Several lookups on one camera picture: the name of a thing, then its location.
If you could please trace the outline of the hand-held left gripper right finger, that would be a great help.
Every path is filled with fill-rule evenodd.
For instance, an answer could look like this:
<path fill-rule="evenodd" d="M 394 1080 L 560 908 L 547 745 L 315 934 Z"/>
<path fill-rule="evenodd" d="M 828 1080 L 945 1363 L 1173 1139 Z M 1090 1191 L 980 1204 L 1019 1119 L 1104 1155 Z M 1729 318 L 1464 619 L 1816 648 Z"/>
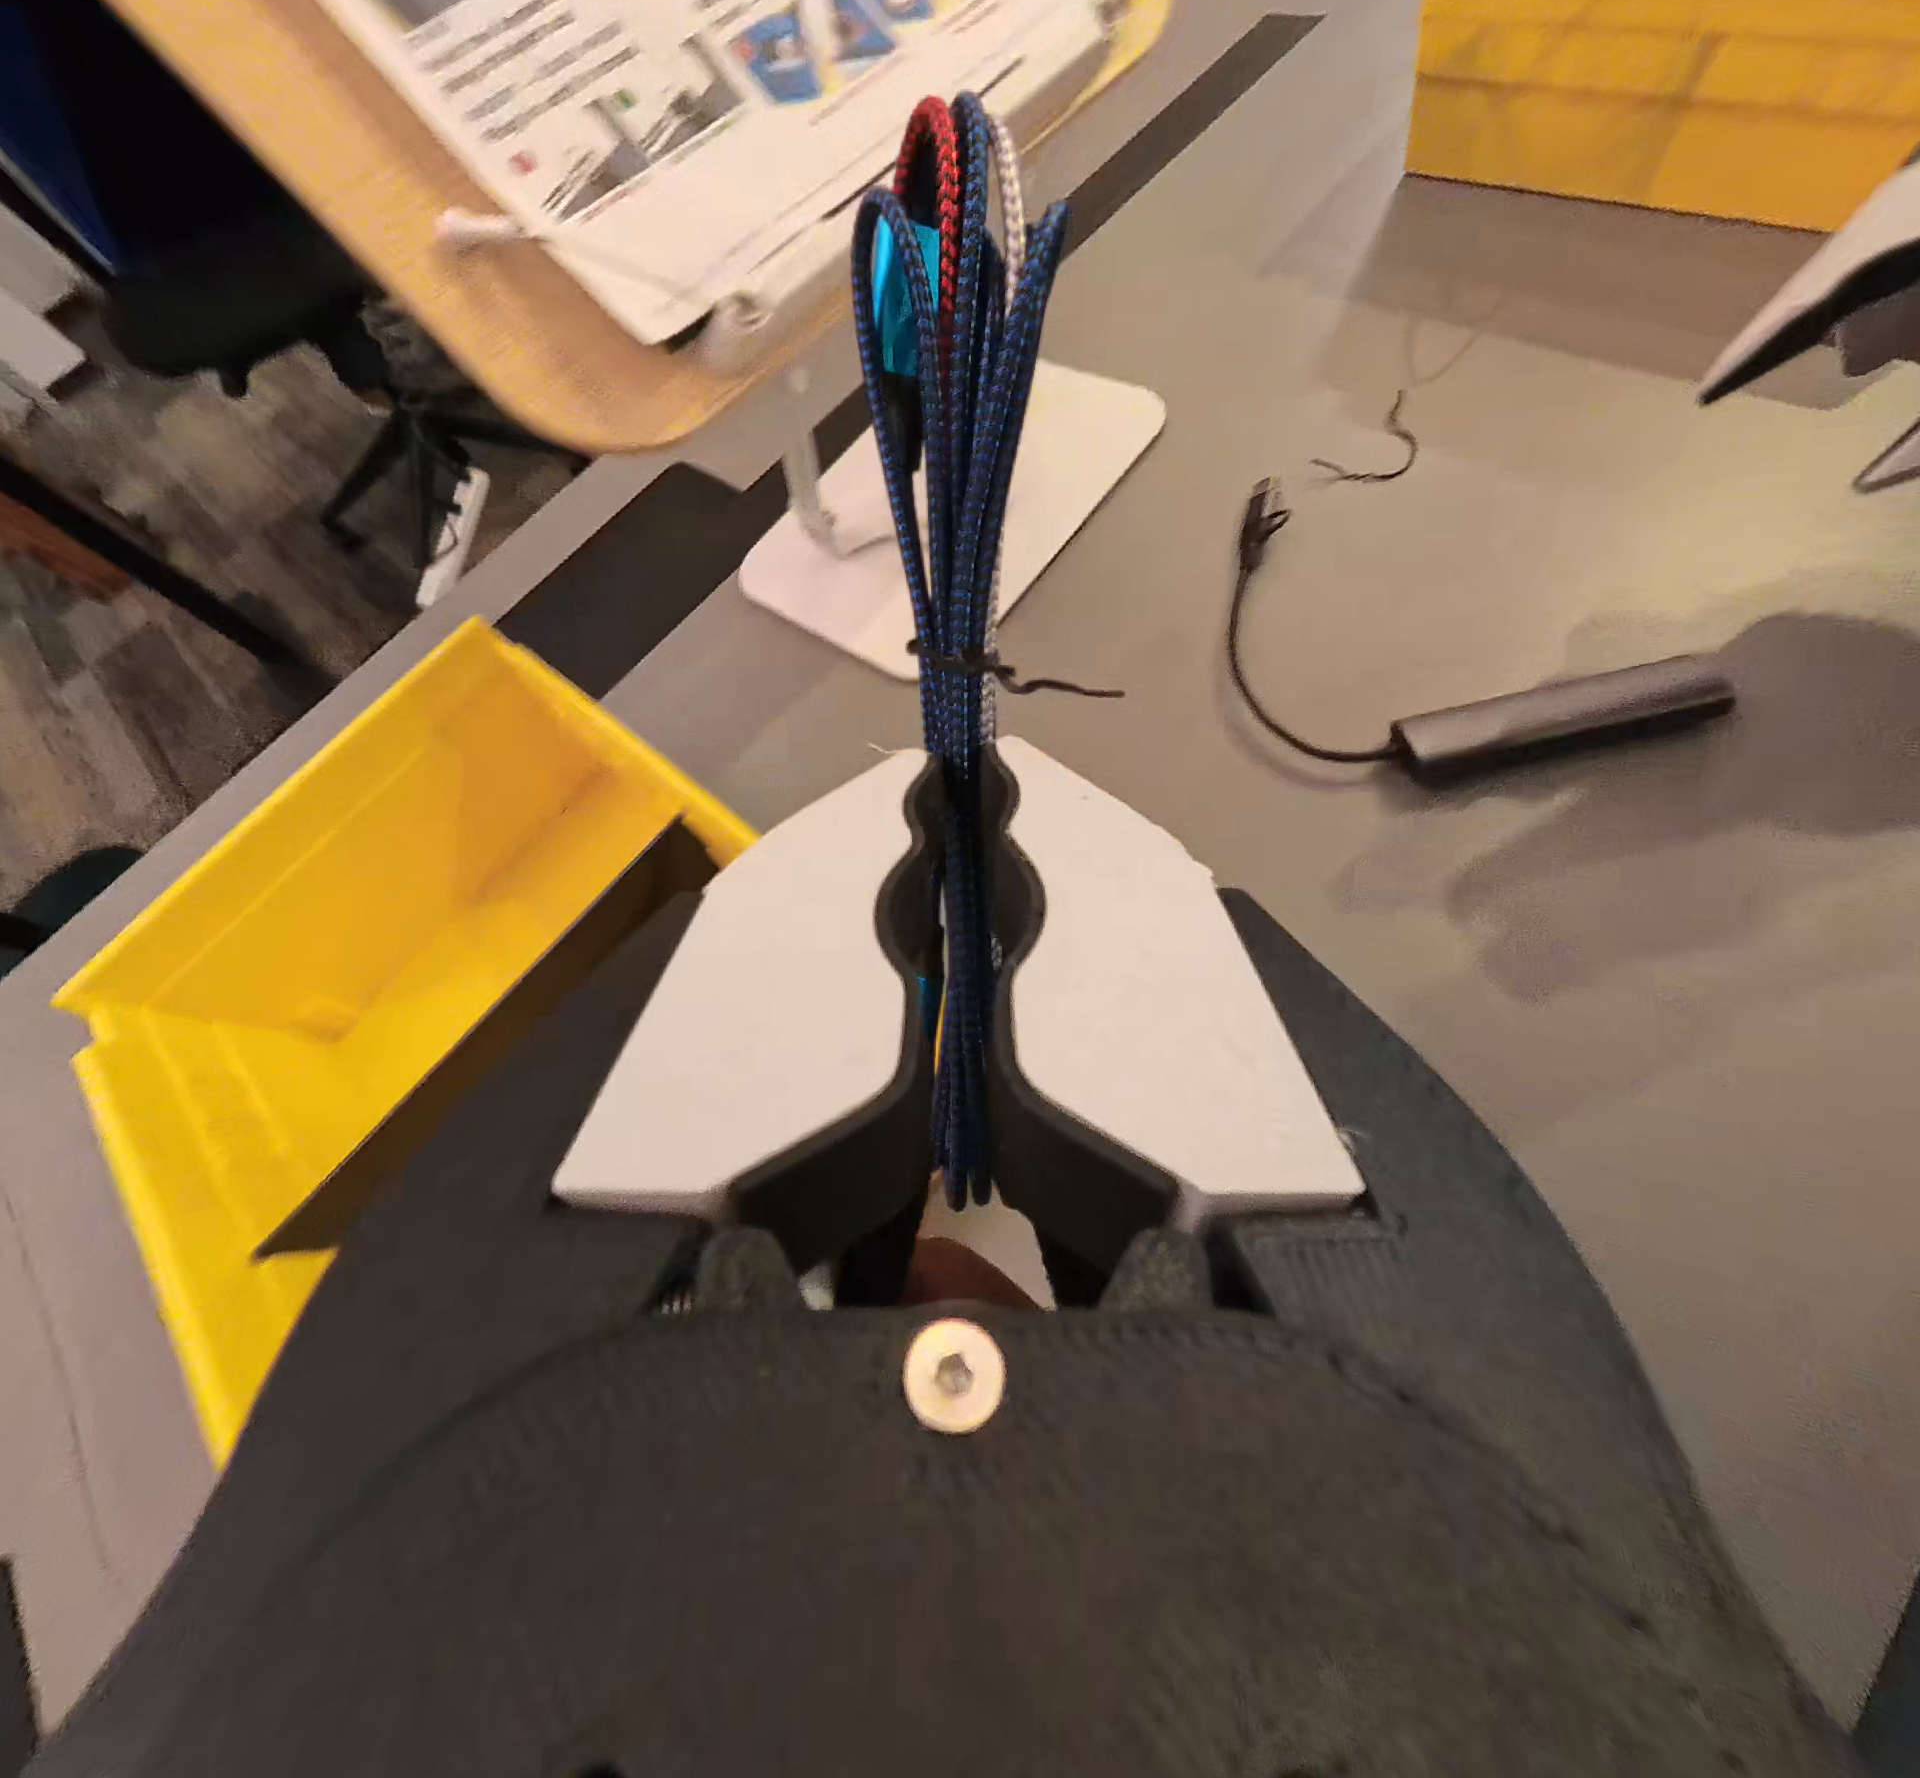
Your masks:
<path fill-rule="evenodd" d="M 1159 1227 L 1355 1208 L 1353 1145 L 1212 871 L 1028 738 L 992 764 L 1002 1204 L 1094 1269 Z"/>

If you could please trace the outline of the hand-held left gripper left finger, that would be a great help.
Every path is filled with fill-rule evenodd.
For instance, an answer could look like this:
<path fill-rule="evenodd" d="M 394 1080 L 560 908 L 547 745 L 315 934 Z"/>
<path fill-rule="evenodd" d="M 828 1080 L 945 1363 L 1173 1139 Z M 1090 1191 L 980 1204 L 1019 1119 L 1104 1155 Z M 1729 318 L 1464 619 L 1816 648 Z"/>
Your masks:
<path fill-rule="evenodd" d="M 924 1207 L 934 788 L 927 752 L 882 755 L 707 879 L 557 1200 L 758 1227 L 797 1269 Z"/>

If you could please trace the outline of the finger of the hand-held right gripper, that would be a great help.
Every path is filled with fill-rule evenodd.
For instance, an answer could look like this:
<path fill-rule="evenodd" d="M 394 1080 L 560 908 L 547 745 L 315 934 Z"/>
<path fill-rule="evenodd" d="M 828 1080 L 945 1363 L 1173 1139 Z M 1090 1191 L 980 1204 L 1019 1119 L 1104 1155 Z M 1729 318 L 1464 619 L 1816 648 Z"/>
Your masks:
<path fill-rule="evenodd" d="M 1917 156 L 1908 156 L 1716 355 L 1696 403 L 1747 389 L 1833 338 L 1843 321 L 1916 285 Z"/>

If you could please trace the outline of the yellow plastic bin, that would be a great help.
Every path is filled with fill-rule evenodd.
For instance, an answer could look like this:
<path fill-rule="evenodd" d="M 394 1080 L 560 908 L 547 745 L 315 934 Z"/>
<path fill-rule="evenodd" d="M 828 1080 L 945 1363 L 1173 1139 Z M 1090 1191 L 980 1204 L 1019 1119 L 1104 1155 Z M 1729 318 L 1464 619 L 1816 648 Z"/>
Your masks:
<path fill-rule="evenodd" d="M 222 1467 L 457 1051 L 758 832 L 486 619 L 442 638 L 55 1003 Z"/>
<path fill-rule="evenodd" d="M 1423 0 L 1406 166 L 1836 231 L 1917 150 L 1917 0 Z"/>

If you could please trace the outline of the black twist tie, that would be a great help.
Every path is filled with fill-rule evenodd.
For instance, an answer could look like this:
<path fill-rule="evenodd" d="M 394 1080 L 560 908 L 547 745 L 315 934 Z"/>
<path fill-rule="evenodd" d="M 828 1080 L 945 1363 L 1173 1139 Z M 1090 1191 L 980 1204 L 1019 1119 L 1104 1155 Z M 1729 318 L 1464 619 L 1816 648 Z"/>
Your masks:
<path fill-rule="evenodd" d="M 1051 677 L 1051 676 L 1023 676 L 1015 663 L 1002 661 L 997 653 L 987 653 L 987 648 L 943 653 L 943 648 L 927 647 L 922 638 L 909 638 L 905 653 L 917 661 L 922 676 L 943 673 L 943 676 L 950 676 L 950 677 L 986 680 L 986 683 L 999 687 L 1007 696 L 1057 692 L 1057 696 L 1077 696 L 1077 697 L 1093 697 L 1093 700 L 1122 700 L 1122 697 L 1126 697 L 1124 687 L 1085 687 L 1080 680 L 1062 680 L 1062 677 Z"/>
<path fill-rule="evenodd" d="M 1393 484 L 1404 479 L 1419 461 L 1422 449 L 1419 436 L 1406 423 L 1406 396 L 1410 386 L 1394 391 L 1386 413 L 1381 415 L 1377 433 L 1373 433 L 1374 443 L 1393 443 L 1399 449 L 1394 461 L 1355 466 L 1331 456 L 1314 456 L 1308 466 L 1328 484 Z"/>

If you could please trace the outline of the white power strip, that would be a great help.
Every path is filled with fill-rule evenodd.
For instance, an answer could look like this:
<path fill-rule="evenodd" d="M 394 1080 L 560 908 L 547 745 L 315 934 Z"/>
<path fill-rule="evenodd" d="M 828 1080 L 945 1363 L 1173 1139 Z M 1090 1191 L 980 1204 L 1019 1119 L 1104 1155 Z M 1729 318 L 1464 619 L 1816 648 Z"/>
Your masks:
<path fill-rule="evenodd" d="M 427 508 L 427 547 L 417 586 L 418 615 L 434 609 L 466 576 L 489 497 L 492 474 L 470 465 L 457 474 L 452 492 Z"/>

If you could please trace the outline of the black swivel chair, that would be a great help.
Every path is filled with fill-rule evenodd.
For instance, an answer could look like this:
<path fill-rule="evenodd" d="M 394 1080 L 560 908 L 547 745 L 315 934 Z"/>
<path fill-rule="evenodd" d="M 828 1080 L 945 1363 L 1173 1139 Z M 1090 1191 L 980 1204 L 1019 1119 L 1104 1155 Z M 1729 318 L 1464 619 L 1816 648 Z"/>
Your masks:
<path fill-rule="evenodd" d="M 358 547 L 364 530 L 355 510 L 384 475 L 398 474 L 417 514 L 421 569 L 427 508 L 473 459 L 466 430 L 447 423 L 390 358 L 372 308 L 371 276 L 299 208 L 215 231 L 108 290 L 114 342 L 159 377 L 215 376 L 225 396 L 245 397 L 257 365 L 293 350 L 319 351 L 354 397 L 382 410 L 372 440 L 325 504 L 325 530 Z"/>

